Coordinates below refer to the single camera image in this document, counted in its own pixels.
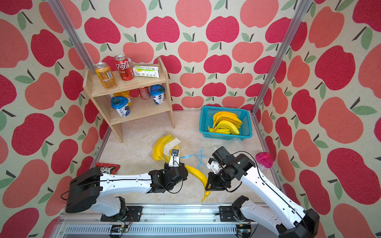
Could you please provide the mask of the single yellow banana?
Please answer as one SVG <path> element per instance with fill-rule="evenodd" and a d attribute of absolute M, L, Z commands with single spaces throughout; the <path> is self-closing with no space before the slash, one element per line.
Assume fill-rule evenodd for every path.
<path fill-rule="evenodd" d="M 201 202 L 204 202 L 205 199 L 210 195 L 210 191 L 207 191 L 205 189 L 205 187 L 207 185 L 207 177 L 201 171 L 199 171 L 198 169 L 196 169 L 194 167 L 185 165 L 185 168 L 187 169 L 188 173 L 195 176 L 202 183 L 203 190 L 204 190 L 204 196 L 203 196 L 203 199 L 201 200 Z"/>

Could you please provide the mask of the yellow banana bunch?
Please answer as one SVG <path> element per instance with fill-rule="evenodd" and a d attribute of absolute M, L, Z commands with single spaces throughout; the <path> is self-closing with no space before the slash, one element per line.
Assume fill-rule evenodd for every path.
<path fill-rule="evenodd" d="M 170 156 L 164 154 L 164 147 L 174 139 L 175 137 L 171 134 L 158 139 L 152 151 L 152 156 L 154 160 L 164 161 L 166 163 L 170 162 Z"/>
<path fill-rule="evenodd" d="M 212 128 L 227 128 L 230 129 L 232 135 L 239 135 L 241 125 L 243 122 L 238 118 L 238 116 L 231 112 L 218 112 L 213 115 L 213 126 Z"/>

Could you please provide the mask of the yellow bananas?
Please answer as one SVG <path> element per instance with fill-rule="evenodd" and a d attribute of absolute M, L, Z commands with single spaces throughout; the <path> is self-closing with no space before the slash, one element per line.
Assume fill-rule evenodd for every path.
<path fill-rule="evenodd" d="M 231 134 L 230 129 L 227 128 L 208 128 L 208 131 L 210 133 L 217 133 L 217 134 Z"/>

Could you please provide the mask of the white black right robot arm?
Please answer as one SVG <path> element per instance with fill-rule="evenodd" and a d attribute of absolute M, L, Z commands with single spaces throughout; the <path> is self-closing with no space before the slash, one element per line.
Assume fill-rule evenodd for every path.
<path fill-rule="evenodd" d="M 318 234 L 319 214 L 306 210 L 279 190 L 259 170 L 248 152 L 229 153 L 218 148 L 208 162 L 207 191 L 228 191 L 236 179 L 253 190 L 269 207 L 263 208 L 240 196 L 232 203 L 233 218 L 239 222 L 257 222 L 280 238 L 314 238 Z"/>

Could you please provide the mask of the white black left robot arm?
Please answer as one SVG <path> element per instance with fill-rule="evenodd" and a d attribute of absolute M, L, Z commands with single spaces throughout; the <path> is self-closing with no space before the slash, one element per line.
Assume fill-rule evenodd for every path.
<path fill-rule="evenodd" d="M 80 213 L 88 209 L 100 212 L 107 217 L 125 216 L 125 199 L 116 194 L 164 193 L 188 177 L 183 163 L 164 169 L 152 170 L 140 175 L 112 175 L 92 168 L 70 182 L 66 199 L 66 213 Z"/>

